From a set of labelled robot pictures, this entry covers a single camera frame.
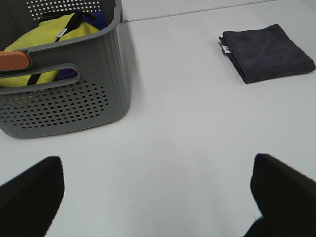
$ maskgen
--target white tag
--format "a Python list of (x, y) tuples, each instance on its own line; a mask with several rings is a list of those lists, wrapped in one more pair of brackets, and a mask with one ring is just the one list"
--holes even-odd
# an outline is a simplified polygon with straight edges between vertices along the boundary
[(67, 28), (63, 29), (61, 32), (58, 33), (58, 35), (56, 35), (56, 37), (61, 38), (66, 31), (67, 31)]
[(229, 48), (226, 45), (222, 45), (223, 50), (225, 53), (231, 53), (231, 51), (229, 50)]

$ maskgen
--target basket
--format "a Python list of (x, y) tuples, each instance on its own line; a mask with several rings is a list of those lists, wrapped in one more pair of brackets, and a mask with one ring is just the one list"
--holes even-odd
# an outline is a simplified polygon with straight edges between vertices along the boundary
[(102, 11), (109, 26), (97, 33), (20, 51), (27, 68), (0, 72), (0, 78), (65, 68), (72, 79), (0, 88), (0, 127), (12, 137), (73, 132), (113, 122), (129, 108), (130, 91), (120, 21), (120, 0), (1, 0), (0, 50), (35, 28), (47, 11)]

